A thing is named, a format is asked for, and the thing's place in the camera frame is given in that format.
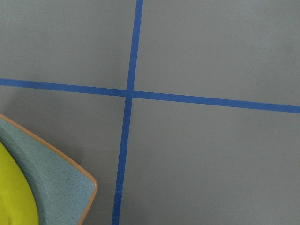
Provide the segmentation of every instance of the gray floor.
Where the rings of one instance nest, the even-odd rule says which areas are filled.
[[[135,90],[300,105],[300,1],[145,0]],[[0,78],[125,89],[135,1],[2,1]],[[88,170],[108,225],[123,97],[0,86]],[[134,99],[121,225],[298,225],[299,116]]]

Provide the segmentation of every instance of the yellow banana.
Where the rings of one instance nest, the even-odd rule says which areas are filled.
[[[0,225],[38,225],[38,210],[29,184],[1,142]]]

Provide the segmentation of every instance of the blue line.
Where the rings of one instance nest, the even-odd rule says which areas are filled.
[[[236,108],[268,110],[268,111],[286,112],[286,113],[300,113],[300,106],[249,102],[249,101],[230,100],[230,99],[221,99],[221,98],[212,98],[212,97],[174,95],[174,94],[163,94],[163,93],[145,92],[145,91],[134,91],[133,97],[163,100],[163,101],[173,101],[173,102],[195,103],[195,104],[203,104],[203,105],[219,105],[219,106],[236,107]]]
[[[13,80],[13,79],[4,79],[4,78],[0,78],[0,85],[21,87],[21,88],[43,89],[43,90],[59,90],[59,91],[78,92],[78,93],[95,94],[95,95],[110,95],[110,96],[120,96],[120,97],[125,97],[127,94],[126,90],[120,90],[120,89],[97,88],[97,87],[59,84],[59,83],[22,81],[22,80]]]
[[[126,156],[128,147],[128,135],[130,127],[130,118],[132,110],[132,95],[135,85],[135,69],[137,61],[137,52],[140,38],[141,19],[143,11],[143,0],[137,0],[135,5],[135,21],[133,25],[133,34],[130,51],[130,61],[128,69],[127,79],[127,96],[125,99],[124,117],[122,126],[122,136],[119,153],[119,163],[116,180],[116,190],[114,195],[113,212],[112,212],[112,225],[119,225],[120,223],[120,212],[124,185],[124,175],[126,166]]]

